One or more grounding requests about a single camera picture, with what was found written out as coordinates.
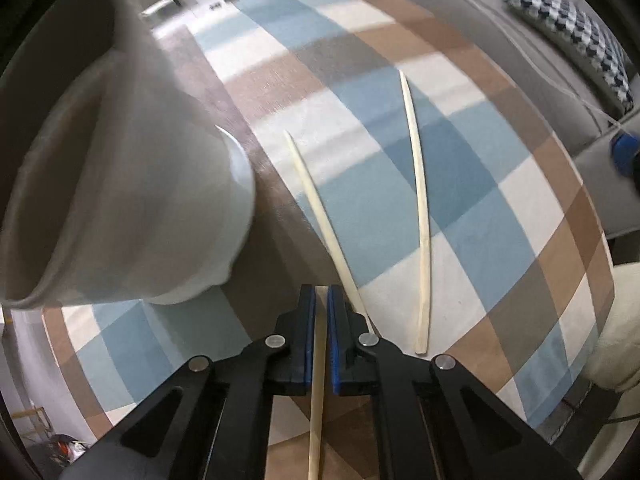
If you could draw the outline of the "plaid checkered tablecloth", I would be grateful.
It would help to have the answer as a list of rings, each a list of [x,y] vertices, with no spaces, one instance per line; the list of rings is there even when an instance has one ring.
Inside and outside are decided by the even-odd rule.
[[[584,181],[516,85],[407,0],[236,0],[154,34],[184,90],[250,156],[256,214],[230,280],[185,304],[44,310],[90,438],[190,356],[232,356],[270,332],[300,286],[336,281],[291,144],[372,321],[413,350],[419,235],[403,81],[430,200],[428,351],[452,354],[540,428],[576,384],[614,286]]]

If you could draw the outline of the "long wooden chopstick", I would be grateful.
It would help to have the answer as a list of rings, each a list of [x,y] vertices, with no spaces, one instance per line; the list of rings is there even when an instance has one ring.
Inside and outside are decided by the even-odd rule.
[[[352,277],[352,272],[350,272],[349,265],[343,254],[340,242],[338,241],[338,238],[334,232],[330,218],[326,213],[326,208],[324,208],[323,206],[321,197],[317,191],[316,186],[314,185],[314,180],[312,180],[311,174],[305,164],[303,156],[302,154],[300,154],[295,140],[287,131],[285,131],[284,137],[286,140],[286,144],[288,144],[288,150],[290,151],[290,154],[292,156],[293,164],[296,172],[298,173],[299,180],[300,182],[302,182],[302,187],[307,196],[309,206],[312,213],[314,214],[314,218],[316,218],[318,227],[320,228],[320,232],[324,240],[324,244],[326,244],[326,249],[328,250],[329,255],[334,263],[335,269],[337,270],[337,274],[340,277],[346,295],[352,303],[352,306],[355,308],[356,312],[364,317],[368,331],[370,333],[378,335],[378,331],[375,329],[374,324],[372,323],[370,316],[368,315],[367,309],[360,297],[358,287],[355,283],[354,278]]]

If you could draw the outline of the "houndstooth black white pillow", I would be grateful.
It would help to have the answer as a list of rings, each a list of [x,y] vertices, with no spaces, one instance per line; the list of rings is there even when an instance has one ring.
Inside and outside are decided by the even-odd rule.
[[[620,114],[634,108],[622,45],[570,0],[501,0],[576,64]]]

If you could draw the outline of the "grey sofa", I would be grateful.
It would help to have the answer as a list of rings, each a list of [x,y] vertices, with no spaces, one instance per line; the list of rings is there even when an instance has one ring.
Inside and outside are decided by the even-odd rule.
[[[501,0],[411,0],[480,47],[540,111],[585,181],[607,237],[639,229],[639,194],[614,168],[617,128],[639,129],[639,114],[620,114],[555,44]]]

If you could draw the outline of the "short-seen wooden chopstick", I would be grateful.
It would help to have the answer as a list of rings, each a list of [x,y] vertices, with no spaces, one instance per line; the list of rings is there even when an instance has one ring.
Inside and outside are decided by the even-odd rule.
[[[316,308],[314,309],[314,362],[312,362],[310,389],[308,480],[318,480],[321,478],[324,380],[326,379],[326,341],[328,340],[327,296],[328,286],[316,287]]]

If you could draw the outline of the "white utensil holder cup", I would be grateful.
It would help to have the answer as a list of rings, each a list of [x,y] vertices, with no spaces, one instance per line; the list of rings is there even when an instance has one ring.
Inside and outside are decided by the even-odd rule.
[[[228,280],[255,183],[128,0],[56,0],[1,77],[1,201],[5,307],[178,304]]]

